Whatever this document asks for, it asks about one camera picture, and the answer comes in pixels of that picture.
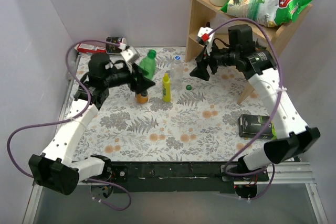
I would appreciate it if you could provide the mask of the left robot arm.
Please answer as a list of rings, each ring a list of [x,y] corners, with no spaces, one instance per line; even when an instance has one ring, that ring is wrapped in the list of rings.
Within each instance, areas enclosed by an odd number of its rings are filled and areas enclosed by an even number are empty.
[[[32,155],[28,165],[35,183],[64,195],[71,194],[77,184],[91,177],[100,182],[111,178],[110,159],[91,155],[75,162],[73,154],[92,119],[109,96],[109,89],[128,85],[135,93],[142,93],[155,83],[146,78],[136,61],[139,54],[129,48],[121,52],[122,59],[111,62],[107,53],[93,54],[88,72],[80,79],[66,123],[40,155]]]

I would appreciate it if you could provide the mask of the clear plastic bottle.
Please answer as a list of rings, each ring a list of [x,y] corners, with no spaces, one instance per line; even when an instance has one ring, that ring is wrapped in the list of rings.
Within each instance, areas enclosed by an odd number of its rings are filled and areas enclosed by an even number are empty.
[[[170,80],[172,89],[178,89],[182,84],[183,79],[183,63],[173,59],[170,67]]]

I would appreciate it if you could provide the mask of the green plastic bottle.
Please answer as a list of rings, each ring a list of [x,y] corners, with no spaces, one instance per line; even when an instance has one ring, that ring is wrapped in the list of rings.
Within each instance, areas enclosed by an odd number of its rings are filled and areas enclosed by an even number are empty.
[[[152,80],[155,74],[156,70],[156,51],[151,49],[148,51],[147,56],[144,57],[140,64],[139,67],[142,69],[142,73],[145,78]]]

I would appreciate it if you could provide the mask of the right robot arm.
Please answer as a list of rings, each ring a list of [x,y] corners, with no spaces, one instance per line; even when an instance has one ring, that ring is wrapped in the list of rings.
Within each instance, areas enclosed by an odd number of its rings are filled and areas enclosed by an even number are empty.
[[[196,57],[192,77],[209,80],[208,69],[215,74],[218,67],[234,66],[259,94],[275,129],[276,138],[250,154],[239,158],[236,172],[242,180],[251,180],[257,170],[270,164],[279,164],[305,153],[320,137],[316,127],[309,127],[289,98],[286,88],[280,83],[279,67],[271,53],[257,49],[252,28],[247,24],[228,29],[229,44],[219,49],[214,42],[214,32],[201,27],[196,40],[204,45],[203,52]]]

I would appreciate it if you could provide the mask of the orange juice bottle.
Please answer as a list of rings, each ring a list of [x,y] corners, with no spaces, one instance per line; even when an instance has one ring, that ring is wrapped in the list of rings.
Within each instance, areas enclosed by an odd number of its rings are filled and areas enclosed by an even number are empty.
[[[141,93],[135,94],[135,100],[139,104],[145,104],[148,102],[148,92],[145,90]]]

